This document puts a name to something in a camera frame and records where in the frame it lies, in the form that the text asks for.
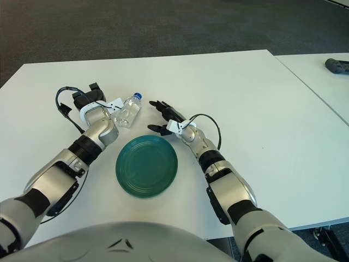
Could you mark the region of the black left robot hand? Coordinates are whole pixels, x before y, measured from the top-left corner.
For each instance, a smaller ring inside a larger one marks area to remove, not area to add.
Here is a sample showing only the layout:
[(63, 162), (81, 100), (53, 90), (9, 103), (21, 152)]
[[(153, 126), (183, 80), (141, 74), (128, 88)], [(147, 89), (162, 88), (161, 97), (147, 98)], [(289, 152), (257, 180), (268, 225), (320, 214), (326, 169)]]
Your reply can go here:
[(106, 97), (96, 82), (90, 84), (89, 88), (90, 91), (86, 92), (85, 94), (81, 94), (80, 92), (75, 92), (72, 94), (74, 105), (78, 111), (92, 102), (106, 102)]

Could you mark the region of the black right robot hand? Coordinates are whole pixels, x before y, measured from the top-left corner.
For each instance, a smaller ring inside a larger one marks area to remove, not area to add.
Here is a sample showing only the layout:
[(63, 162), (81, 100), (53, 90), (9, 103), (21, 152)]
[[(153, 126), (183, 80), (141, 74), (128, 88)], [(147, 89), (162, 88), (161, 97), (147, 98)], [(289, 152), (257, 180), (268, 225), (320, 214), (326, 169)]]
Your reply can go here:
[[(150, 105), (154, 106), (162, 115), (163, 119), (167, 122), (169, 120), (175, 120), (178, 123), (183, 122), (186, 118), (180, 114), (176, 109), (172, 106), (168, 105), (165, 102), (157, 101), (149, 101)], [(149, 124), (147, 126), (148, 129), (159, 133), (161, 136), (171, 135), (172, 132), (166, 129), (167, 125), (159, 126), (154, 124)]]

